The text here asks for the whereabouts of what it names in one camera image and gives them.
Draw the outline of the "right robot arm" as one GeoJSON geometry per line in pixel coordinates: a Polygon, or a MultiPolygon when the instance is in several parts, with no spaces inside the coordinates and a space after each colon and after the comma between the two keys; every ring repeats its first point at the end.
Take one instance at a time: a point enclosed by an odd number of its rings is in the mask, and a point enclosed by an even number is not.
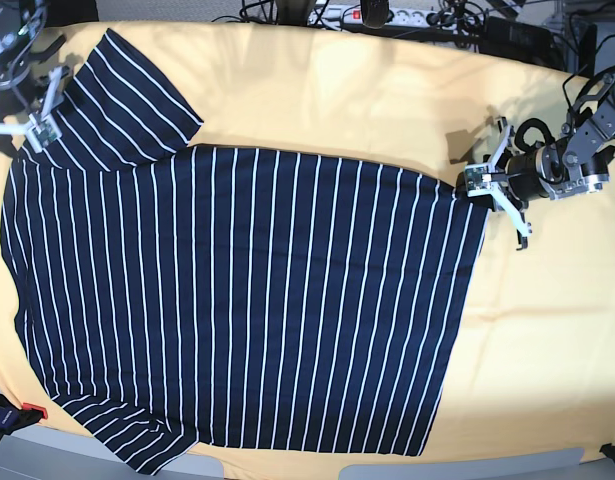
{"type": "Polygon", "coordinates": [[[0,1],[0,136],[23,135],[37,151],[62,136],[52,111],[63,100],[62,80],[71,74],[66,64],[38,78],[31,72],[66,42],[61,35],[41,51],[32,49],[47,18],[45,1],[0,1]]]}

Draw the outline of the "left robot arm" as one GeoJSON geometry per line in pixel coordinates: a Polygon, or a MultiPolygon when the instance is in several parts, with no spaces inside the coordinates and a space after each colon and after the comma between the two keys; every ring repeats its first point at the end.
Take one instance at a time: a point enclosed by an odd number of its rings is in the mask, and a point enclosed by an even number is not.
{"type": "Polygon", "coordinates": [[[589,79],[567,107],[558,138],[537,118],[514,129],[499,121],[501,139],[485,158],[493,209],[504,211],[517,231],[518,248],[528,247],[529,203],[595,193],[610,180],[615,158],[615,66],[589,79]]]}

